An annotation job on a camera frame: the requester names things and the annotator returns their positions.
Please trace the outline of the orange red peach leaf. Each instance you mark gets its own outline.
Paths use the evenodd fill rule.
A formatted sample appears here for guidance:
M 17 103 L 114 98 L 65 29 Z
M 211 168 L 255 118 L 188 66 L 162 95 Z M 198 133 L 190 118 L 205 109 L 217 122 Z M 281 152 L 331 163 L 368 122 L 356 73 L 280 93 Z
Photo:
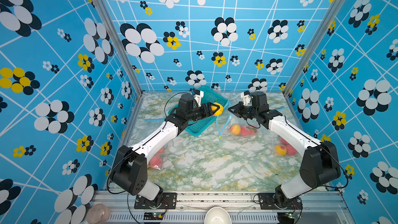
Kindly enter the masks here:
M 230 132 L 233 135 L 240 135 L 240 125 L 239 124 L 233 124 L 230 127 Z

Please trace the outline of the yellow red peach top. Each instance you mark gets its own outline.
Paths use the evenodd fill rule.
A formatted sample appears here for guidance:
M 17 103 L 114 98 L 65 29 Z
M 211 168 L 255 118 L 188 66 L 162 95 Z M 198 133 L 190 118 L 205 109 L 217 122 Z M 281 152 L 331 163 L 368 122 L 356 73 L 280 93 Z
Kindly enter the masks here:
M 211 110 L 215 117 L 220 116 L 223 113 L 223 106 L 217 102 L 211 104 Z

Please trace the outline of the yellow round peach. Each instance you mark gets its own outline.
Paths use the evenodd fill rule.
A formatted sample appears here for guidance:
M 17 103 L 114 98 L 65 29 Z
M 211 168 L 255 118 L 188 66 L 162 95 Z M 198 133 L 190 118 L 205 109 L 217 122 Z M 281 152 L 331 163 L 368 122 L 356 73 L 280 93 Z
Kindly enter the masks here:
M 279 156 L 285 156 L 287 154 L 287 147 L 285 145 L 276 145 L 275 154 Z

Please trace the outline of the clear zip bag blue zipper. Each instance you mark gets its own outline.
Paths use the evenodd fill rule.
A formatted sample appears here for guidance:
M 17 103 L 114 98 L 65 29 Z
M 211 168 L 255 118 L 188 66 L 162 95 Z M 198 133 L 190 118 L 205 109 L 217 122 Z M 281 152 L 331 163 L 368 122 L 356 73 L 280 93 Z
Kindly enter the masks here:
M 148 166 L 160 170 L 163 165 L 161 154 L 157 152 L 164 147 L 175 136 L 176 128 L 173 123 L 162 122 L 162 124 L 148 137 L 143 150 L 148 161 Z

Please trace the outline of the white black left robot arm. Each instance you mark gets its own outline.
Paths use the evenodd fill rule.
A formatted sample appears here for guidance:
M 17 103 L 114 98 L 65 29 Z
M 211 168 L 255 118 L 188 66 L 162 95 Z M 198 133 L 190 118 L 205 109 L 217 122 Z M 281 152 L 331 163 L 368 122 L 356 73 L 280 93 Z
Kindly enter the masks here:
M 223 107 L 216 103 L 194 104 L 195 100 L 180 102 L 165 118 L 161 126 L 141 142 L 121 146 L 116 154 L 108 182 L 113 182 L 132 196 L 145 198 L 151 204 L 160 205 L 163 189 L 148 179 L 148 164 L 169 141 L 179 136 L 189 122 L 199 121 L 221 113 Z

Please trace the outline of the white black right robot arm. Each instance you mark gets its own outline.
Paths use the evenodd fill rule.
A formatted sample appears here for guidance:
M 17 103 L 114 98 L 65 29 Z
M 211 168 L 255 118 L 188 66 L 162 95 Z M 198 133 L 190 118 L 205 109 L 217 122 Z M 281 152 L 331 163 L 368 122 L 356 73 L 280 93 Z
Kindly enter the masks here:
M 228 111 L 244 120 L 255 119 L 287 141 L 302 156 L 298 175 L 275 189 L 275 205 L 279 208 L 286 208 L 299 196 L 341 176 L 335 145 L 309 136 L 279 111 L 269 110 L 265 106 L 246 106 L 243 102 L 228 108 Z

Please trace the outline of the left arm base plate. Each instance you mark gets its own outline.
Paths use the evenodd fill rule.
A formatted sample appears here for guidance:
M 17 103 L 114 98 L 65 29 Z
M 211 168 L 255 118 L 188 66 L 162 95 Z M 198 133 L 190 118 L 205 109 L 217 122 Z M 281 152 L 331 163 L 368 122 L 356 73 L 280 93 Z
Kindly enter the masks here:
M 164 192 L 154 200 L 148 200 L 138 195 L 135 200 L 134 209 L 175 209 L 176 203 L 176 192 Z

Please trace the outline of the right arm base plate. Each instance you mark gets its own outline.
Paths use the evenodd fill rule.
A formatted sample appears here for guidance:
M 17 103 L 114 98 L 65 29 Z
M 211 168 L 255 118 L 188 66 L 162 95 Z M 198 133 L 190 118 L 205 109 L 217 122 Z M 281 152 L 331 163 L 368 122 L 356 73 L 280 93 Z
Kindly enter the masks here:
M 259 193 L 258 202 L 262 210 L 301 210 L 303 207 L 298 197 L 286 199 L 278 192 Z

